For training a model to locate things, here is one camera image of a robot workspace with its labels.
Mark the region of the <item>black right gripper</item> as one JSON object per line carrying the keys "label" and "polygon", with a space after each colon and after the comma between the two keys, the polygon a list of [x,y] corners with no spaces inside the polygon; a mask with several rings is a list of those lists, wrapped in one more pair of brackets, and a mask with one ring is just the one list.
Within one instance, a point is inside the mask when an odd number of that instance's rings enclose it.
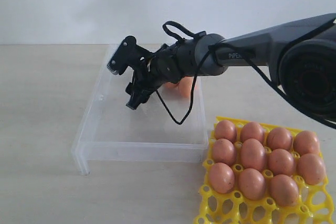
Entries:
{"label": "black right gripper", "polygon": [[154,71],[148,71],[147,64],[143,62],[131,68],[133,76],[126,87],[126,93],[130,95],[126,106],[131,110],[136,110],[142,103],[147,103],[151,95],[166,83],[166,79],[159,74],[157,67],[154,67]]}

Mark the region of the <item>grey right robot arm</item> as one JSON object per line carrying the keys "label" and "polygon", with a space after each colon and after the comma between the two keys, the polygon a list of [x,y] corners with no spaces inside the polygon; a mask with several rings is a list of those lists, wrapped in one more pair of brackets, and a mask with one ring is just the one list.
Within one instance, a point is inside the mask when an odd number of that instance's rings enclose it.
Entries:
{"label": "grey right robot arm", "polygon": [[175,39],[151,52],[127,36],[109,67],[123,74],[132,68],[126,87],[127,106],[135,110],[162,85],[184,77],[219,76],[229,67],[266,66],[261,77],[291,106],[335,128],[335,14],[323,14],[226,39],[205,31],[193,33],[181,24],[163,24]]}

